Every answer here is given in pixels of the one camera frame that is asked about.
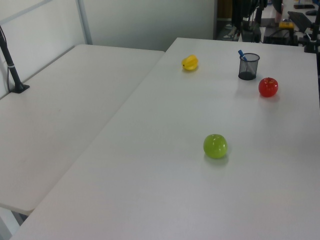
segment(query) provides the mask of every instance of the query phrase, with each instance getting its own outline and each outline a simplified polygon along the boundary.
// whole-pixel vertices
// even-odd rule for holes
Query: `pen holder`
[[[245,59],[240,57],[240,68],[238,77],[242,80],[253,80],[257,76],[259,55],[254,53],[245,53]]]

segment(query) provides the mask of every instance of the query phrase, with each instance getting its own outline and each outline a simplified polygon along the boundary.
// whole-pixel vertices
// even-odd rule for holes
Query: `white table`
[[[239,49],[260,55],[256,80],[238,79]],[[178,38],[12,240],[317,239],[319,113],[314,54]],[[223,159],[205,156],[212,133]]]
[[[0,207],[30,212],[164,52],[78,45],[0,100]]]

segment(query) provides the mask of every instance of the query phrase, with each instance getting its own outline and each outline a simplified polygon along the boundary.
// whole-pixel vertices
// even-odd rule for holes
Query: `pen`
[[[248,61],[247,58],[246,58],[246,56],[245,56],[245,54],[244,54],[244,52],[243,52],[241,49],[238,51],[238,53],[240,54],[240,57],[241,57],[243,60],[245,60],[246,62]]]

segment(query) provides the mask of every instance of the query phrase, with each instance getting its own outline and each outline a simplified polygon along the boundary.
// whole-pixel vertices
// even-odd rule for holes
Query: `yellow object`
[[[198,67],[198,59],[195,55],[190,55],[183,59],[181,64],[185,70],[192,71]]]
[[[280,29],[294,29],[295,25],[292,21],[281,21],[279,22]]]

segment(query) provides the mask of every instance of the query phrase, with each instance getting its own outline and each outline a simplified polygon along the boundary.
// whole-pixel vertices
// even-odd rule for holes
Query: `white wall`
[[[218,0],[79,0],[94,45],[166,51],[177,37],[213,39]]]
[[[77,0],[52,0],[1,25],[22,82],[71,47],[85,43],[77,4]],[[7,94],[6,82],[7,64],[0,51],[0,98]]]

